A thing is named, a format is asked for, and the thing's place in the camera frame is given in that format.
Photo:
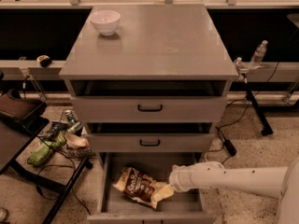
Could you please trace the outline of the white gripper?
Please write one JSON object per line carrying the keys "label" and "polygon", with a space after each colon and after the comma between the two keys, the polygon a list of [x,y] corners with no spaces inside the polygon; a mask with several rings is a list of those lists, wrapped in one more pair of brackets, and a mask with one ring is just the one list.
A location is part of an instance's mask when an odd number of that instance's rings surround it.
{"label": "white gripper", "polygon": [[174,165],[169,184],[162,184],[151,195],[153,202],[166,199],[176,192],[190,189],[212,189],[224,183],[224,167],[217,161],[198,162],[193,165]]}

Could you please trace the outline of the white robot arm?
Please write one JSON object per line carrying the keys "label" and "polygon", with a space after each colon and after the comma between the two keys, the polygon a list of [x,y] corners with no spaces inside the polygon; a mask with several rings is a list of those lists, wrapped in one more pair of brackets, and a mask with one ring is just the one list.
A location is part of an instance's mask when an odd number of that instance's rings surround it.
{"label": "white robot arm", "polygon": [[227,188],[279,200],[276,224],[299,224],[299,158],[289,166],[226,169],[217,161],[174,165],[168,183],[153,195],[159,202],[174,192]]}

